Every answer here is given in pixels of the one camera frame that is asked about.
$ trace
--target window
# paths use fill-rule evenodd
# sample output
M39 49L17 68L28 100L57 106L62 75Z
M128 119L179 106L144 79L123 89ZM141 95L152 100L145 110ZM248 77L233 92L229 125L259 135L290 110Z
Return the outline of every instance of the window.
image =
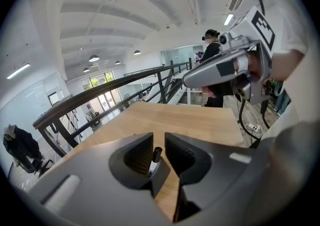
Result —
M54 105L55 103L59 102L59 97L56 92L51 93L48 96L48 98L50 100L51 105Z
M86 91L88 89L94 88L96 86L105 84L107 82L113 81L114 75L113 73L110 72L105 72L99 75L95 75L92 77L89 77L87 79L82 80L82 85L83 85L83 89ZM91 106L93 107L93 109L95 111L106 111L109 108L113 107L116 103L121 101L121 96L119 94L118 89L114 89L110 92L106 92L100 96L98 96L97 98L95 98L94 100L91 100Z

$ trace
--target pen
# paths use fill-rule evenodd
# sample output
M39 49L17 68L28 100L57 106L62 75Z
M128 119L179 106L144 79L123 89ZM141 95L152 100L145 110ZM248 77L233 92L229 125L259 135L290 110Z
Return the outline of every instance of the pen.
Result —
M148 177L150 177L152 175L152 173L154 172L154 170L156 169L156 167L160 161L161 152L162 152L162 148L160 148L160 147L156 147L154 149L154 152L152 155L152 161L151 161L151 164L149 167Z

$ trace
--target white ceiling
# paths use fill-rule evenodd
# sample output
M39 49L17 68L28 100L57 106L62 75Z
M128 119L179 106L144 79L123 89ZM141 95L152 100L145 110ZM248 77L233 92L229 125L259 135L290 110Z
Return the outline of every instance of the white ceiling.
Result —
M223 25L230 0L63 0L60 43L66 68L99 54L125 56L137 42L168 26Z

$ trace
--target wooden tabletop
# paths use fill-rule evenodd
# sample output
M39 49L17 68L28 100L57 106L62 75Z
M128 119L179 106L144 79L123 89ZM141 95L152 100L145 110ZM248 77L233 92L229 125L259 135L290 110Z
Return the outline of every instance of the wooden tabletop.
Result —
M165 132L180 133L200 140L239 145L243 138L230 108L207 108L136 102L69 152L62 161L88 147L133 134L153 132L153 146L165 148ZM178 196L179 178L165 152L162 157L171 172L155 200L172 219Z

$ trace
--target pen cap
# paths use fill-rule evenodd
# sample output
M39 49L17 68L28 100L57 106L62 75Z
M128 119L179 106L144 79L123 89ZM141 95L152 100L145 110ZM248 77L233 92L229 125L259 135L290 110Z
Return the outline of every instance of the pen cap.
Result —
M160 157L161 157L161 152L162 152L162 148L160 148L160 147L154 148L154 152L153 152L153 155L152 155L152 161L154 163L158 163L159 162Z

